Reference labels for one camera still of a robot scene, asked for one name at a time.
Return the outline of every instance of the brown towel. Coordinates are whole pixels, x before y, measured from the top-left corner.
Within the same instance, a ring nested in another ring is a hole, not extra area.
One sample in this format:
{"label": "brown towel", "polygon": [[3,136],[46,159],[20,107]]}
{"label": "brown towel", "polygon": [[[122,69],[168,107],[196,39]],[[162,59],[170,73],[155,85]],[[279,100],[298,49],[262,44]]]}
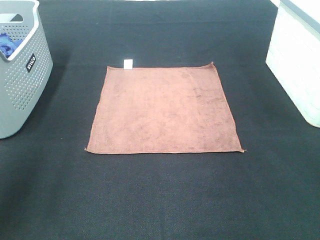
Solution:
{"label": "brown towel", "polygon": [[244,152],[213,62],[201,67],[107,67],[88,152]]}

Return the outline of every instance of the blue object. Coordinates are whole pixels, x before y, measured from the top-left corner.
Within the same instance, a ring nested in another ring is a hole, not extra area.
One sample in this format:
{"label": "blue object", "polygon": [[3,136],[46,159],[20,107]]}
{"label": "blue object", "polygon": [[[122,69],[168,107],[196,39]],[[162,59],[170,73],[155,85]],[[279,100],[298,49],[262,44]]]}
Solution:
{"label": "blue object", "polygon": [[22,41],[23,40],[12,41],[6,33],[2,33],[0,34],[0,51],[4,53],[6,58],[9,58]]}

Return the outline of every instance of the white plastic container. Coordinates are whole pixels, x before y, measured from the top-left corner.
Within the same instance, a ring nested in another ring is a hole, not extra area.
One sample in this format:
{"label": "white plastic container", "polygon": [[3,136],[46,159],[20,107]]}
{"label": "white plastic container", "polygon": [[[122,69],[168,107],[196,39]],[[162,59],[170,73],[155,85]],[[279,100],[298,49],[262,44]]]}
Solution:
{"label": "white plastic container", "polygon": [[305,120],[320,128],[320,24],[281,0],[266,58]]}
{"label": "white plastic container", "polygon": [[6,58],[0,51],[0,139],[16,133],[35,107],[53,62],[36,0],[0,0],[0,14],[19,14],[22,21],[1,21],[0,34],[23,40]]}

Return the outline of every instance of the perforated basket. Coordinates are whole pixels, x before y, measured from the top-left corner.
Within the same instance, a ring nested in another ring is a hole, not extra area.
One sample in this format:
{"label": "perforated basket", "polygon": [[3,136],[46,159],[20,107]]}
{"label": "perforated basket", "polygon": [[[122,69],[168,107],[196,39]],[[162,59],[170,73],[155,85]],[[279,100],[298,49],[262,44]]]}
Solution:
{"label": "perforated basket", "polygon": [[0,139],[22,127],[53,67],[38,6],[36,0],[0,0],[0,14],[19,14],[23,18],[0,19],[0,34],[7,33],[14,41],[23,40],[9,58],[0,51]]}

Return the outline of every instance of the basket label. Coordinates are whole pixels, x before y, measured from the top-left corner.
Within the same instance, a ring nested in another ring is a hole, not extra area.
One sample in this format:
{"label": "basket label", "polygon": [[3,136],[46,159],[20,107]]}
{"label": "basket label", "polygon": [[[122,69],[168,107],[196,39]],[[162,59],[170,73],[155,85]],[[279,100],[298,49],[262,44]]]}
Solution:
{"label": "basket label", "polygon": [[28,73],[30,73],[31,69],[33,68],[33,66],[35,65],[36,62],[36,56],[34,53],[32,53],[28,63],[25,65],[26,70],[28,71]]}

